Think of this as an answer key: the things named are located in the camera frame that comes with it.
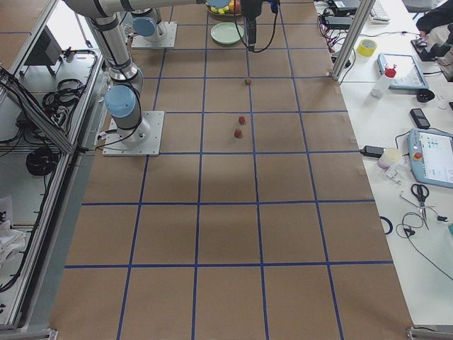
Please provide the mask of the light green plate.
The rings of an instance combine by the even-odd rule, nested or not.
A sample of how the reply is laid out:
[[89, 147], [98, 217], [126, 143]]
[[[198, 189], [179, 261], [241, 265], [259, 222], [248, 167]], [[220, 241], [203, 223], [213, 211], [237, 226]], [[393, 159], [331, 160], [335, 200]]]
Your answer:
[[220, 45], [233, 45], [243, 37], [244, 31], [234, 22], [219, 23], [211, 28], [210, 35], [213, 41]]

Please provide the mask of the wicker fruit basket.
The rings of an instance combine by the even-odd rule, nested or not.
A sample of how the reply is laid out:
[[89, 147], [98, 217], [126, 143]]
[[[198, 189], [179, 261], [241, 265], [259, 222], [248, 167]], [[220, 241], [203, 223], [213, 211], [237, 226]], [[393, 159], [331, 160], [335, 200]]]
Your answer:
[[240, 1], [230, 1], [227, 6], [224, 7], [215, 7], [211, 6], [209, 3], [206, 3], [207, 10], [210, 13], [213, 13], [217, 16], [240, 16], [241, 15], [241, 2]]

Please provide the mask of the yellow tape roll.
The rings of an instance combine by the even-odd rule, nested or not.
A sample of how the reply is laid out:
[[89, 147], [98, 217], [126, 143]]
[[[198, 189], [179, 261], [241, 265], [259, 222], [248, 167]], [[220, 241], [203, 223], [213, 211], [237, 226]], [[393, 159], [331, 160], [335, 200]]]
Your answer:
[[357, 53], [363, 57], [371, 57], [377, 48], [377, 43], [371, 39], [362, 39], [357, 46]]

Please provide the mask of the white bottle red cap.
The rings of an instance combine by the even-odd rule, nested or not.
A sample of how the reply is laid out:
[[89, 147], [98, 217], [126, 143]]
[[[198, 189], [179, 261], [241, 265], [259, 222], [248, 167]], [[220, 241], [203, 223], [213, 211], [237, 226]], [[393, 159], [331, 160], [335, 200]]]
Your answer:
[[386, 67], [381, 78], [376, 82], [370, 94], [373, 98], [381, 98], [389, 89], [394, 77], [396, 76], [396, 65]]

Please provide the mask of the upper blue teach pendant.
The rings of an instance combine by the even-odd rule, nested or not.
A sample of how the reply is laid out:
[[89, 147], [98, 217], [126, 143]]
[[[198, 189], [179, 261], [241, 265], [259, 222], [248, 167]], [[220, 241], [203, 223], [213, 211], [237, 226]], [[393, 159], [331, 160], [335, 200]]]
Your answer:
[[389, 86], [390, 89], [416, 91], [429, 88], [423, 71], [413, 55], [379, 53], [377, 64], [381, 74], [386, 68], [396, 67], [396, 76]]

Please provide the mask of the blue teach pendant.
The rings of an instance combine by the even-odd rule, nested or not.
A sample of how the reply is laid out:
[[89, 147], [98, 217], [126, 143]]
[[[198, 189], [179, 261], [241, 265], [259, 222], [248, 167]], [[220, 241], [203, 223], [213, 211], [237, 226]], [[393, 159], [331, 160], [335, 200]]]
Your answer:
[[416, 181], [452, 188], [452, 134], [413, 128], [407, 141]]
[[381, 74], [386, 68], [396, 67], [396, 76], [389, 86], [390, 89], [416, 91], [429, 88], [423, 71], [413, 55], [379, 53], [377, 64]]

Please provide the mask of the black power adapter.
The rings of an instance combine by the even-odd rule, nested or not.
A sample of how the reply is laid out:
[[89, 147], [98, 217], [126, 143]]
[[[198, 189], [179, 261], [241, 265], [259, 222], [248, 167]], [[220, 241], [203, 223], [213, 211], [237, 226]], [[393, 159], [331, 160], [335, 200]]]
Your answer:
[[371, 158], [380, 158], [383, 153], [384, 153], [384, 148], [383, 147], [376, 147], [376, 146], [371, 146], [371, 145], [365, 145], [361, 150], [360, 154], [365, 157], [371, 157]]

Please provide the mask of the black round object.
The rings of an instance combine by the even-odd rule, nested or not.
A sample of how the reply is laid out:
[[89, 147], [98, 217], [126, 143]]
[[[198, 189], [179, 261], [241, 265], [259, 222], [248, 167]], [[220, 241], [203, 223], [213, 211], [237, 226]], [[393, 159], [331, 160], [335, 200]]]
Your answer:
[[416, 92], [416, 100], [419, 103], [427, 103], [433, 100], [435, 94], [429, 89], [418, 89]]

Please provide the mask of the white paper cup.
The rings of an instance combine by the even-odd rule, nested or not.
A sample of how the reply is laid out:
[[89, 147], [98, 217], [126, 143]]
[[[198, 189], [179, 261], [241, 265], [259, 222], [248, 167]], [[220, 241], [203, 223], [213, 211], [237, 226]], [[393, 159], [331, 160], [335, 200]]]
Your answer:
[[377, 161], [377, 166], [380, 169], [387, 170], [391, 166], [397, 164], [402, 159], [402, 153], [399, 149], [390, 147], [386, 148]]

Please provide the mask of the black phone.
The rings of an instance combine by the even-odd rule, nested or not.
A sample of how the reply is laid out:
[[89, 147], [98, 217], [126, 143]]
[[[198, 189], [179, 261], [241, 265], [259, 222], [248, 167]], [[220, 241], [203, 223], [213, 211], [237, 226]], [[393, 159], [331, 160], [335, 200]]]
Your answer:
[[430, 128], [430, 123], [420, 108], [412, 108], [410, 110], [410, 116], [412, 117], [417, 128], [424, 130]]

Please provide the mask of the lower blue teach pendant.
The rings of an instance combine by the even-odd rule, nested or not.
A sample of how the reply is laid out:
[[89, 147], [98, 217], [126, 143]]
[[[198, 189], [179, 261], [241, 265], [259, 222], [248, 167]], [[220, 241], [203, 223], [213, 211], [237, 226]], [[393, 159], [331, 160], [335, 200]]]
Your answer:
[[413, 128], [407, 141], [416, 181], [452, 188], [452, 134]]

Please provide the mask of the black scissors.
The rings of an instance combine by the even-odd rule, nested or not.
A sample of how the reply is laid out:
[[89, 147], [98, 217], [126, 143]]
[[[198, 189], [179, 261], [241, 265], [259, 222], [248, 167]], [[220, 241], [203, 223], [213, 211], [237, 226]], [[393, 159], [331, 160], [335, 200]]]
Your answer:
[[411, 193], [418, 201], [418, 212], [419, 216], [421, 217], [422, 221], [424, 222], [427, 230], [430, 228], [428, 227], [427, 223], [427, 214], [426, 214], [426, 204], [425, 201], [430, 195], [429, 188], [420, 183], [414, 183], [411, 185]]

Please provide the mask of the blue tape roll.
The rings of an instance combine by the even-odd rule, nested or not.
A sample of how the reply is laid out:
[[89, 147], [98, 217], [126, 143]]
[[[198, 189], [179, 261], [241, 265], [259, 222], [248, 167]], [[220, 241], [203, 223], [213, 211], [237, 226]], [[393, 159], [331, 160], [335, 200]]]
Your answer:
[[394, 225], [393, 225], [392, 221], [385, 216], [380, 216], [379, 218], [381, 221], [385, 222], [387, 225], [387, 228], [384, 230], [384, 234], [390, 235], [394, 230]]

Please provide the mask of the aluminium frame post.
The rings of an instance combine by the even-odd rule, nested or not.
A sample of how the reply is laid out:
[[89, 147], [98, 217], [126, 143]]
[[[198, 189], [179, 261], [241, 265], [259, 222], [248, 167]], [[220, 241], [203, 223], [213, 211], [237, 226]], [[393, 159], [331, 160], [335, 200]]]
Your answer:
[[355, 42], [365, 25], [365, 21], [367, 20], [374, 3], [375, 0], [363, 0], [360, 2], [350, 29], [345, 37], [345, 41], [339, 51], [336, 62], [333, 65], [331, 72], [332, 79], [337, 81], [340, 78], [340, 75], [345, 68], [346, 62], [350, 57], [350, 53], [354, 48]]

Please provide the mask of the aluminium side frame rail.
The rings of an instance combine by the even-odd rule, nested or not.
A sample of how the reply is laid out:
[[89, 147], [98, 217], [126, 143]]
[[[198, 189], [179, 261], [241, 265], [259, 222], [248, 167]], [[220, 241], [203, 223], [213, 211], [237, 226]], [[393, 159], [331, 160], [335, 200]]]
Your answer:
[[18, 328], [54, 208], [74, 155], [92, 146], [107, 76], [97, 50], [71, 51], [52, 76], [1, 72], [1, 225], [20, 232], [1, 265], [1, 330]]

